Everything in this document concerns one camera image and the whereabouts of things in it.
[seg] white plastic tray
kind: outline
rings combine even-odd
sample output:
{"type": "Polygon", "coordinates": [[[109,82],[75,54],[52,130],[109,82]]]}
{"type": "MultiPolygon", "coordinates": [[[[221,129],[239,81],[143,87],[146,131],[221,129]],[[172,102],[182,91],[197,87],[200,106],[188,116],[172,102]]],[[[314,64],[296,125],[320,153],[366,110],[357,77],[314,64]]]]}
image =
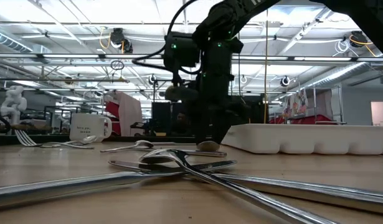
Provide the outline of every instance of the white plastic tray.
{"type": "Polygon", "coordinates": [[[383,127],[242,124],[232,126],[222,144],[258,154],[383,154],[383,127]]]}

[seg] white mug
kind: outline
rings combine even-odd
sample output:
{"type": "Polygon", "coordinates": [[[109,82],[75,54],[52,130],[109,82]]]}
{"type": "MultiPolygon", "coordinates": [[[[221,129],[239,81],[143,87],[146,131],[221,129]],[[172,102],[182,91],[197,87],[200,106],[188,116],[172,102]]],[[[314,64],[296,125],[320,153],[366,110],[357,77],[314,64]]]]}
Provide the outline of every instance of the white mug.
{"type": "Polygon", "coordinates": [[[71,131],[69,138],[71,141],[79,141],[88,136],[96,136],[95,142],[101,142],[111,136],[112,122],[98,114],[76,113],[72,115],[71,131]]]}

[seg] fork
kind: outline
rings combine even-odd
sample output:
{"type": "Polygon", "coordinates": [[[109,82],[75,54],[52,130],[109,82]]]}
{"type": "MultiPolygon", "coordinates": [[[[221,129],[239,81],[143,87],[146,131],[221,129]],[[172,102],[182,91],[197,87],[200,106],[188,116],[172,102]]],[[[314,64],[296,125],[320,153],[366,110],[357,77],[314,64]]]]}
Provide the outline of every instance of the fork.
{"type": "MultiPolygon", "coordinates": [[[[28,136],[28,134],[23,131],[23,130],[15,130],[16,136],[18,138],[18,141],[23,145],[27,147],[40,147],[43,144],[37,144],[34,142],[31,137],[28,136]]],[[[62,146],[69,146],[69,147],[74,147],[77,149],[94,149],[94,147],[88,147],[88,146],[75,146],[72,144],[67,144],[67,143],[62,143],[62,142],[53,142],[54,144],[60,144],[62,146]]]]}

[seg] wooden table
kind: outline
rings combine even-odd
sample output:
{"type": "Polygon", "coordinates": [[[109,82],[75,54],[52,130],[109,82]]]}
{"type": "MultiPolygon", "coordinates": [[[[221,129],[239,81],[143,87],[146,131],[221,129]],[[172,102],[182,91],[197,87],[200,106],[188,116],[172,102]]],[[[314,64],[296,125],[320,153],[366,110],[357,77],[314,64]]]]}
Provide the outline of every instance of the wooden table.
{"type": "MultiPolygon", "coordinates": [[[[137,161],[142,152],[100,154],[125,142],[96,143],[95,150],[0,147],[0,186],[121,171],[109,159],[137,161]]],[[[255,155],[222,146],[238,164],[235,174],[383,190],[383,156],[255,155]]],[[[190,157],[190,163],[220,158],[190,157]]],[[[383,216],[272,195],[340,223],[383,223],[383,216]]],[[[196,181],[158,179],[0,211],[0,223],[286,223],[218,188],[196,181]]]]}

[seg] person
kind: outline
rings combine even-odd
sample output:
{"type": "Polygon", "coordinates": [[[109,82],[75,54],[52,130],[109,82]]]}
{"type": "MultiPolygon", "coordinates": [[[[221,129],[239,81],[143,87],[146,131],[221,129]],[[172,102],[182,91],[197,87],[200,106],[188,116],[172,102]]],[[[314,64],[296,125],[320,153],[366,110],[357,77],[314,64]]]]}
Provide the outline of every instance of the person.
{"type": "Polygon", "coordinates": [[[191,136],[191,127],[185,113],[180,112],[177,114],[171,131],[173,136],[191,136]]]}

